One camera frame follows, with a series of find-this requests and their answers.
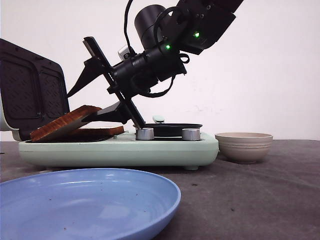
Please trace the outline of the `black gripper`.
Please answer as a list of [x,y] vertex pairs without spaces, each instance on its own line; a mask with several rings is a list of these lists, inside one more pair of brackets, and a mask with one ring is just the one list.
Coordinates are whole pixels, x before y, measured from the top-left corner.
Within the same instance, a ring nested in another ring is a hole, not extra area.
[[130,56],[116,65],[111,65],[94,37],[83,40],[91,58],[84,62],[75,85],[68,92],[71,97],[95,80],[100,75],[109,83],[107,91],[115,94],[118,102],[85,117],[82,122],[114,122],[126,124],[132,120],[137,128],[144,128],[145,120],[133,103],[132,98],[141,95],[158,98],[169,90],[152,92],[151,88],[167,79],[174,80],[177,75],[186,74],[182,54],[173,48],[152,47],[142,53]]

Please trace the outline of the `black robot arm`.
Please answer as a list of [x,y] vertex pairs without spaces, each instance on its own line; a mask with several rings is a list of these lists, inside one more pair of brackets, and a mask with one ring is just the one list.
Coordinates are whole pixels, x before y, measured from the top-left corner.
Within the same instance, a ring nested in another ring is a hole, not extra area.
[[158,4],[146,6],[134,20],[143,52],[136,53],[129,47],[124,59],[116,65],[109,63],[94,37],[85,37],[83,42],[91,57],[84,62],[84,69],[68,96],[104,76],[109,83],[108,92],[115,94],[118,102],[84,120],[122,124],[132,120],[137,128],[144,128],[146,123],[133,97],[164,96],[166,90],[152,92],[152,87],[186,74],[189,54],[199,55],[215,44],[234,21],[240,5],[239,0],[180,0],[169,8]]

